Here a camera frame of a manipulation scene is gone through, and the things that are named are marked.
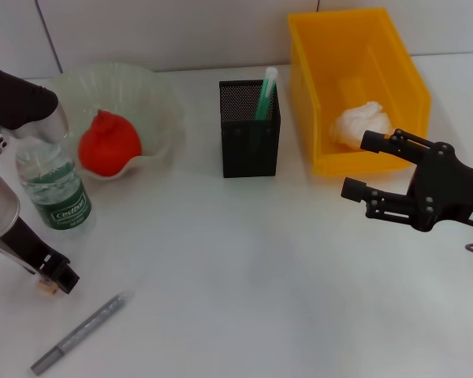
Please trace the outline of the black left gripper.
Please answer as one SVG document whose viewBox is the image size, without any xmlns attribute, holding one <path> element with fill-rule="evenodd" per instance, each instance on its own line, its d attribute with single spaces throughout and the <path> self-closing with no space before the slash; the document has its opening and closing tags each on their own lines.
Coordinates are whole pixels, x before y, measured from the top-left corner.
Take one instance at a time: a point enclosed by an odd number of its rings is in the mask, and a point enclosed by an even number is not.
<svg viewBox="0 0 473 378">
<path fill-rule="evenodd" d="M 70 260 L 42 241 L 20 217 L 0 236 L 0 252 L 15 257 L 27 270 L 38 272 L 40 284 L 57 284 L 66 294 L 80 279 L 69 266 Z"/>
</svg>

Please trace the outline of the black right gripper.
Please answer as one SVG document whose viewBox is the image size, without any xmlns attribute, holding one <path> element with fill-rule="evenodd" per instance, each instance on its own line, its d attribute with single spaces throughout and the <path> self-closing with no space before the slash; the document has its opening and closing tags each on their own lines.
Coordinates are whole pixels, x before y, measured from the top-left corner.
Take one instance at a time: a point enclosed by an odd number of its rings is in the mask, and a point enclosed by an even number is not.
<svg viewBox="0 0 473 378">
<path fill-rule="evenodd" d="M 365 131 L 362 150 L 386 153 L 416 165 L 411 196 L 368 187 L 346 177 L 341 197 L 366 203 L 366 217 L 429 232 L 440 221 L 473 227 L 473 168 L 463 164 L 448 143 L 432 143 L 401 129 L 391 136 Z"/>
</svg>

